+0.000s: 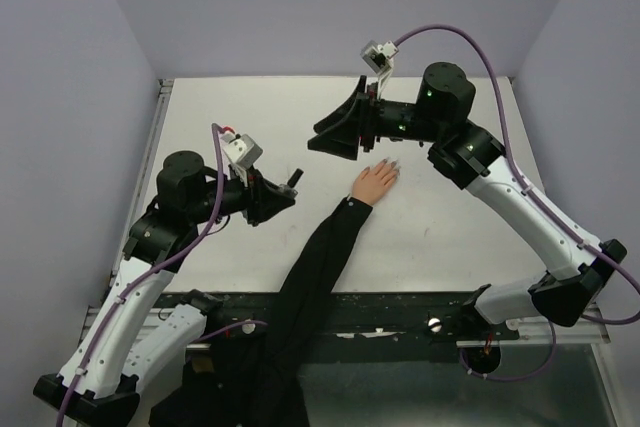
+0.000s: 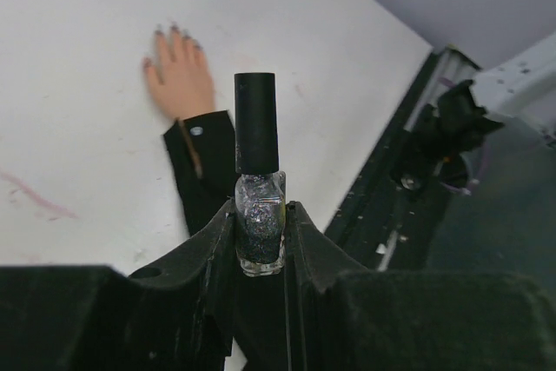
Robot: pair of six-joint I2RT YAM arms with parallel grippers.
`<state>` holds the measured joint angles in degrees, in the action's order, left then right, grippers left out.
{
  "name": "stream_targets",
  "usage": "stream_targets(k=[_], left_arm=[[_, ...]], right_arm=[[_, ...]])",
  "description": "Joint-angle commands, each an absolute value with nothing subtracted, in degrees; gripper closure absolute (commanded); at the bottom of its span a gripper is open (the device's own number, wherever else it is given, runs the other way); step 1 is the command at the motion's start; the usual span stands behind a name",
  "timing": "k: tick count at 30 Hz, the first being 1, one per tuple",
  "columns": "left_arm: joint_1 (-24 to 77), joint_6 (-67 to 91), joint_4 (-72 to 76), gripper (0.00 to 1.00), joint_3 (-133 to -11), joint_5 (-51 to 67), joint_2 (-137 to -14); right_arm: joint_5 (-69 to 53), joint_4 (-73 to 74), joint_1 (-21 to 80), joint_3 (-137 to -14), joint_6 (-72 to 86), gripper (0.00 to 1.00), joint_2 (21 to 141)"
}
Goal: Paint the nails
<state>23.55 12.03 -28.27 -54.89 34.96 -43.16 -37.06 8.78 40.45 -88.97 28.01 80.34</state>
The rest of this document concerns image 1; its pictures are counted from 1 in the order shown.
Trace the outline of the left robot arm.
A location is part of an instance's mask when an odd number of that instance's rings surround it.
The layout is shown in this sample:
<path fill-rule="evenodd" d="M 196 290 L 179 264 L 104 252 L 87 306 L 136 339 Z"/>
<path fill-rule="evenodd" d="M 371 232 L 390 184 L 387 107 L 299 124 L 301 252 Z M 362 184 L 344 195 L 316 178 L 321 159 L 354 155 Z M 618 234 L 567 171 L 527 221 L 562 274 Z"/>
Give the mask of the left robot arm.
<path fill-rule="evenodd" d="M 171 360 L 196 339 L 209 342 L 220 334 L 219 301 L 193 290 L 151 333 L 139 335 L 186 256 L 216 222 L 241 213 L 257 226 L 294 205 L 302 170 L 276 185 L 242 164 L 244 152 L 232 144 L 228 174 L 206 166 L 193 151 L 164 160 L 157 194 L 129 231 L 89 332 L 60 371 L 41 376 L 34 387 L 34 395 L 61 418 L 81 426 L 128 425 L 148 384 Z"/>

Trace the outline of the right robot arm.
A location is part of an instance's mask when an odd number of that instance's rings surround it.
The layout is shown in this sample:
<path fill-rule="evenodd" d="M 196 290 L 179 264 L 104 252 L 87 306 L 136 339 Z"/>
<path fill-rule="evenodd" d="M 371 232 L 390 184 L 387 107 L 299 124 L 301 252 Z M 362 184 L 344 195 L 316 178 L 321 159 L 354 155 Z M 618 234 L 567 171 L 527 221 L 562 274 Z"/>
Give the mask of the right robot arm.
<path fill-rule="evenodd" d="M 532 279 L 478 288 L 458 316 L 462 331 L 480 339 L 497 324 L 536 316 L 574 326 L 626 248 L 615 239 L 566 233 L 563 229 L 574 224 L 568 216 L 554 205 L 536 204 L 541 192 L 517 179 L 505 146 L 469 120 L 476 88 L 457 65 L 429 65 L 413 103 L 380 99 L 378 92 L 377 84 L 359 78 L 349 98 L 314 125 L 308 148 L 354 160 L 382 138 L 428 144 L 427 159 L 435 170 L 496 212 L 546 268 Z"/>

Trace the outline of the glitter nail polish bottle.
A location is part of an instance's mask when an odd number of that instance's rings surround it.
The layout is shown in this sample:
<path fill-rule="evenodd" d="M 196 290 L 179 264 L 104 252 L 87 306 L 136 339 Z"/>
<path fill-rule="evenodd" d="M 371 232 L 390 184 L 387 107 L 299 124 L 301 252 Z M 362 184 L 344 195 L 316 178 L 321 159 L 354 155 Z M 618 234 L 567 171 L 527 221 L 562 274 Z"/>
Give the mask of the glitter nail polish bottle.
<path fill-rule="evenodd" d="M 293 187 L 290 187 L 287 184 L 281 184 L 278 187 L 278 191 L 282 196 L 284 196 L 286 198 L 295 199 L 296 196 L 298 195 L 297 190 L 295 188 L 293 188 Z"/>

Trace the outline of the black sleeve forearm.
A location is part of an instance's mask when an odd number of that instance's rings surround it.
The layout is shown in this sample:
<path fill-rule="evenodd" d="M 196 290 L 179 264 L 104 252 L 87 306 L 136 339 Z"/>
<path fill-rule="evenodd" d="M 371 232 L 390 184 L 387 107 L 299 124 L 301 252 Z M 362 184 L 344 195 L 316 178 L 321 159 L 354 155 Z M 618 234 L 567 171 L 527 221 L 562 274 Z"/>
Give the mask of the black sleeve forearm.
<path fill-rule="evenodd" d="M 150 425 L 308 425 L 297 372 L 313 335 L 326 321 L 333 287 L 371 212 L 368 204 L 343 199 L 291 267 L 266 330 L 212 339 L 212 371 L 198 372 L 188 362 L 181 387 L 151 409 Z"/>

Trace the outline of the mannequin hand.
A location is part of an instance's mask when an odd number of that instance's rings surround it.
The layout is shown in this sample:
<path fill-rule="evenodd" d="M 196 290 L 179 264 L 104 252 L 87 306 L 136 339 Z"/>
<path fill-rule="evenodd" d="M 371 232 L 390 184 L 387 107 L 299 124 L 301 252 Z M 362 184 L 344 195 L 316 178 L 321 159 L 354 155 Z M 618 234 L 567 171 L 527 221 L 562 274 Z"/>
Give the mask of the mannequin hand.
<path fill-rule="evenodd" d="M 366 167 L 355 179 L 350 198 L 374 206 L 393 187 L 400 174 L 397 160 L 383 159 L 372 167 Z"/>

